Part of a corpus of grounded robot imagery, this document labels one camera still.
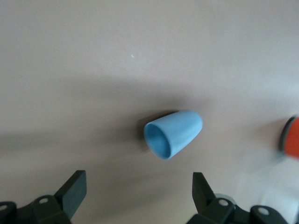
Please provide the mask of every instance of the white table surface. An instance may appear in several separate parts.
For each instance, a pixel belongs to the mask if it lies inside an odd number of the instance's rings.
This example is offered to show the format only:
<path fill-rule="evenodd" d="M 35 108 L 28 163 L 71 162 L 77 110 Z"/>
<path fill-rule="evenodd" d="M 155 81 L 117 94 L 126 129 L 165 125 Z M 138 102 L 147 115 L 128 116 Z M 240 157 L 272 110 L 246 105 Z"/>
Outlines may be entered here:
<path fill-rule="evenodd" d="M 299 1 L 1 1 L 0 52 L 0 201 L 85 169 L 74 224 L 184 224 L 203 172 L 294 222 L 299 161 L 277 142 L 299 112 Z M 204 128 L 162 161 L 136 123 L 171 109 Z"/>

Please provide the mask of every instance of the orange object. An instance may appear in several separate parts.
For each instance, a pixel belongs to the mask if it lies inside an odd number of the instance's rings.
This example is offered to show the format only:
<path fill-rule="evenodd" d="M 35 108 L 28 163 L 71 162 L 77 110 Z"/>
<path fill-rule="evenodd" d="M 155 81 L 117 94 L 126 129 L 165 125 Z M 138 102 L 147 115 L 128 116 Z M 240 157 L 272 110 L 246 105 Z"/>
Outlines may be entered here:
<path fill-rule="evenodd" d="M 299 158 L 299 117 L 291 117 L 280 138 L 280 149 L 287 155 Z"/>

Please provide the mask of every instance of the metal screw head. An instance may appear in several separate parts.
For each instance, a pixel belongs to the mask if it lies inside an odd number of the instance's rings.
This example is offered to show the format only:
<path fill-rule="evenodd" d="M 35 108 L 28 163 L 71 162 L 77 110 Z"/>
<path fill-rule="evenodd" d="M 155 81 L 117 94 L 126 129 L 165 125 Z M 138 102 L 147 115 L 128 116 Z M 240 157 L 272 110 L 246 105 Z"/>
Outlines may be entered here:
<path fill-rule="evenodd" d="M 228 206 L 228 202 L 224 199 L 220 199 L 219 204 L 222 205 L 222 206 Z"/>
<path fill-rule="evenodd" d="M 8 206 L 6 204 L 5 205 L 0 205 L 0 211 L 5 210 L 7 208 L 8 208 Z"/>
<path fill-rule="evenodd" d="M 39 200 L 40 204 L 44 204 L 44 203 L 47 203 L 47 202 L 48 202 L 48 199 L 46 197 Z"/>
<path fill-rule="evenodd" d="M 257 210 L 259 213 L 261 213 L 264 216 L 268 216 L 270 214 L 269 211 L 263 207 L 259 207 Z"/>

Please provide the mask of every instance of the blue cone-shaped object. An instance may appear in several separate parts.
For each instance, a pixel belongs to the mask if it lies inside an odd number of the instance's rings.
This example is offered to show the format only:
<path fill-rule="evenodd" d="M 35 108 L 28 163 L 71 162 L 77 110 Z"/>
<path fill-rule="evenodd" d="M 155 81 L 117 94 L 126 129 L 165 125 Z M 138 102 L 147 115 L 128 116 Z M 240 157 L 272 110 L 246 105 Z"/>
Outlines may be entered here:
<path fill-rule="evenodd" d="M 187 146 L 201 131 L 202 119 L 195 111 L 179 111 L 149 122 L 144 137 L 150 149 L 167 160 Z"/>

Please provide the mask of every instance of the screw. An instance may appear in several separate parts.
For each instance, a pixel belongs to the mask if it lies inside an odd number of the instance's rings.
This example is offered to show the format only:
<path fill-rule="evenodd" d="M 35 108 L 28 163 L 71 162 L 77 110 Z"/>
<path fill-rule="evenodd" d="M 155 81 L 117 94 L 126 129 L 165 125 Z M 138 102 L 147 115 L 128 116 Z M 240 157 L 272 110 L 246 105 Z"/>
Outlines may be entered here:
<path fill-rule="evenodd" d="M 8 206 L 6 204 L 0 205 L 0 211 L 3 211 L 5 209 L 7 209 L 7 208 L 8 208 Z"/>
<path fill-rule="evenodd" d="M 220 199 L 219 204 L 222 205 L 222 206 L 228 206 L 228 202 L 224 199 Z"/>
<path fill-rule="evenodd" d="M 48 199 L 46 197 L 39 200 L 40 204 L 44 204 L 44 203 L 47 203 L 47 202 L 48 202 Z"/>
<path fill-rule="evenodd" d="M 261 213 L 264 216 L 268 216 L 270 214 L 267 209 L 262 208 L 262 207 L 259 207 L 257 210 L 258 210 L 259 213 Z"/>

